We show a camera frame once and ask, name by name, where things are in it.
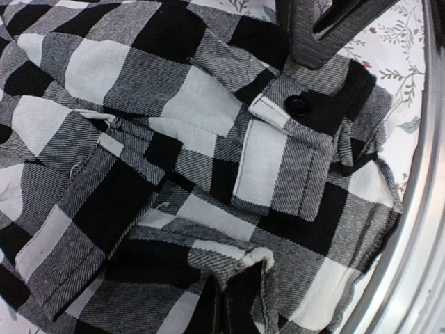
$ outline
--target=black button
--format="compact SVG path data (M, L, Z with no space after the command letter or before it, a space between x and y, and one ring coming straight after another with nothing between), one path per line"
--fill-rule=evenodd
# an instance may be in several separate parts
M11 134L13 134L13 130L10 127L0 124L0 144L6 143Z
M291 117L303 117L312 111L308 103L297 95L289 96L286 101L284 101L284 107Z

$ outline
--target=shirt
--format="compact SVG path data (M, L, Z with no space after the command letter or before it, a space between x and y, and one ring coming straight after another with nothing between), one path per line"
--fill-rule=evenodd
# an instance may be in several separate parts
M0 295L46 333L329 333L401 212L390 95L193 3L1 0Z

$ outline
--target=floral pattern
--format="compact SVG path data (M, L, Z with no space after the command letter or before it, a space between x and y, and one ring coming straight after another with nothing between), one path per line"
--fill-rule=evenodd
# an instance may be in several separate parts
M192 0L232 13L275 22L274 0ZM331 0L315 0L318 18ZM406 190L414 149L417 145L425 77L424 27L421 0L401 0L352 39L340 54L355 59L369 69L378 84L393 95L386 119L387 142L382 156L394 172L400 196ZM345 319L356 305L371 273L355 287L355 297ZM16 315L0 299L0 334L44 334L25 318Z

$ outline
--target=black metal tool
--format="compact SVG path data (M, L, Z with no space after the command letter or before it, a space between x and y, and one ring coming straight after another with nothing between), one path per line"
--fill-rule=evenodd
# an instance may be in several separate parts
M314 23L314 0L275 0L277 23L291 34L291 57L318 69L398 0L334 0Z

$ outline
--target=metal edge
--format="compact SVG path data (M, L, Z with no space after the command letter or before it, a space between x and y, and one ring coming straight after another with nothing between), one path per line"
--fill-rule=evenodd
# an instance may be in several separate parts
M425 326L445 307L445 58L436 43L433 5L423 1L426 84L405 213L341 334L429 333Z

